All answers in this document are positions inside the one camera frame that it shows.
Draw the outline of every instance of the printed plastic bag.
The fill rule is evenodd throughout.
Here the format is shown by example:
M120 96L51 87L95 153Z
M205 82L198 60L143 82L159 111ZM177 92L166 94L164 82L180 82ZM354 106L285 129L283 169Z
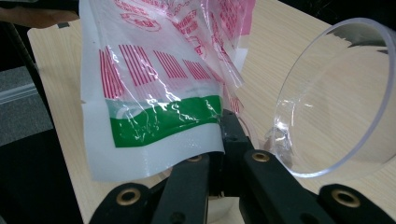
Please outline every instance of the printed plastic bag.
M253 4L80 2L84 139L93 179L143 178L223 150L219 119L229 102L238 106L234 91L242 80L233 60Z

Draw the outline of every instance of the green stripe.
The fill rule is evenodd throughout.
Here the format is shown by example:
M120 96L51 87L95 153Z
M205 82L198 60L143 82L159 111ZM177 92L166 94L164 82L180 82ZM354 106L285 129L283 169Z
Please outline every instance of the green stripe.
M198 125L218 123L220 115L220 97L206 96L156 105L131 119L110 122L116 147L142 147Z

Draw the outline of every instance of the plastic bag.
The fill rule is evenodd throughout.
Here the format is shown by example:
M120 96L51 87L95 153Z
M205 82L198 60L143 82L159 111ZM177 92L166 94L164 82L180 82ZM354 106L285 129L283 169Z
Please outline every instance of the plastic bag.
M253 4L81 1L84 138L94 179L142 178L223 150L219 119L224 106L238 107L233 59Z

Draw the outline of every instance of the wooden table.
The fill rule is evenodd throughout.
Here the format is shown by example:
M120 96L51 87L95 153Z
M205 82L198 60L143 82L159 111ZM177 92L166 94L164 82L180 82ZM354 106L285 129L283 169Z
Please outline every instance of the wooden table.
M254 120L260 140L273 125L276 97L289 70L308 44L329 26L275 0L257 0L242 72L246 85L238 91L238 96L246 108L247 118ZM62 29L57 26L32 29L28 35L79 209L84 222L88 223L98 204L120 183L94 182L90 177L80 106L80 24L74 21ZM393 161L372 175L340 183L359 190L396 218L395 172L396 161ZM312 179L299 181L314 192L322 185ZM149 187L155 182L153 178L140 181ZM242 222L236 203L217 223Z

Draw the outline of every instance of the clear plastic bowl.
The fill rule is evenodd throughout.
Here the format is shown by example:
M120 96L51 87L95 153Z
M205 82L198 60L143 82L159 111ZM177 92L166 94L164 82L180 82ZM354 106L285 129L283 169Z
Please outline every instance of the clear plastic bowl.
M285 80L271 151L299 177L356 178L396 154L396 34L368 19L318 36Z

